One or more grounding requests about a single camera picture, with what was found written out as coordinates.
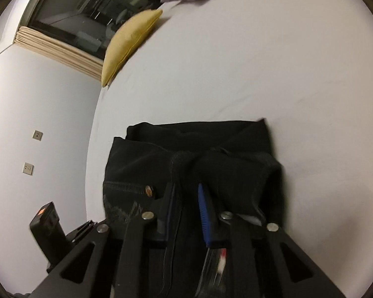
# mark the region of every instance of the glass pane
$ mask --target glass pane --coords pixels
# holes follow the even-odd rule
[[[43,0],[30,27],[101,59],[116,31],[148,0]]]

